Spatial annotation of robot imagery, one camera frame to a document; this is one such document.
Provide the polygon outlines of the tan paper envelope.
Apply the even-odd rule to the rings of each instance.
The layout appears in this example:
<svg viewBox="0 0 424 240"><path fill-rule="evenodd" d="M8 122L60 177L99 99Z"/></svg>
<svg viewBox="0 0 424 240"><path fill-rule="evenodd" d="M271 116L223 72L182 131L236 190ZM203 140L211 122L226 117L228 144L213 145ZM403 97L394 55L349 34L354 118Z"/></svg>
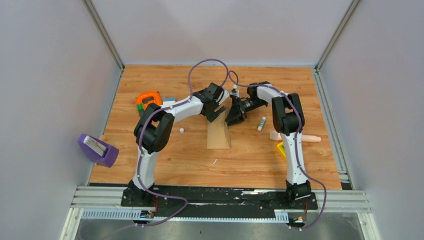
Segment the tan paper envelope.
<svg viewBox="0 0 424 240"><path fill-rule="evenodd" d="M208 150L230 149L231 133L225 121L227 112L219 115L213 122L207 123L207 141Z"/></svg>

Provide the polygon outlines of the white green glue stick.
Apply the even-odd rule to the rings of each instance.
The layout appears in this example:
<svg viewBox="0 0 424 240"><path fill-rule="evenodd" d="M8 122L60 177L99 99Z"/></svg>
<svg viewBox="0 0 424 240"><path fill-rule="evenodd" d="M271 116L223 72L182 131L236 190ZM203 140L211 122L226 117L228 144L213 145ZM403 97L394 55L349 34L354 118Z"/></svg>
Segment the white green glue stick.
<svg viewBox="0 0 424 240"><path fill-rule="evenodd" d="M263 117L260 119L260 122L259 122L258 127L257 127L257 130L258 130L258 131L261 131L261 130L263 129L263 127L264 127L264 125L265 125L265 123L266 123L266 120L267 120L267 118L266 118L265 116L263 116Z"/></svg>

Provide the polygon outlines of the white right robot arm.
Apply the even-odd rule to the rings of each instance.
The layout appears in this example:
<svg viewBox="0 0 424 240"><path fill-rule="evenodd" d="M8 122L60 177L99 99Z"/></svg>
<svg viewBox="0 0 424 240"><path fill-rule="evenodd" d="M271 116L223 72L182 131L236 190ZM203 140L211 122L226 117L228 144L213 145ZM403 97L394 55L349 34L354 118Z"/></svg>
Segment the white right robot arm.
<svg viewBox="0 0 424 240"><path fill-rule="evenodd" d="M228 126L240 124L247 119L248 112L271 105L273 127L281 136L287 164L285 201L290 208L298 209L312 194L301 143L305 117L300 97L297 93L278 90L267 81L250 84L247 94L249 97L241 98L237 87L233 87L229 94L231 108L225 122Z"/></svg>

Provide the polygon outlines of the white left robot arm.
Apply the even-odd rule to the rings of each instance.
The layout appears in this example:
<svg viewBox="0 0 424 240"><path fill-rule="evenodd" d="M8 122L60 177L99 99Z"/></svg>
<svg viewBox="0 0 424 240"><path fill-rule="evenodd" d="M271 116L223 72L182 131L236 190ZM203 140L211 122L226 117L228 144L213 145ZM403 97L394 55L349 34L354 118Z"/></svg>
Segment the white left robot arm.
<svg viewBox="0 0 424 240"><path fill-rule="evenodd" d="M173 125L188 117L203 115L210 123L226 109L221 104L230 96L223 87L210 83L203 90L192 92L183 100L169 105L150 104L134 129L138 144L136 171L128 188L140 206L153 201L153 185L156 162L172 132Z"/></svg>

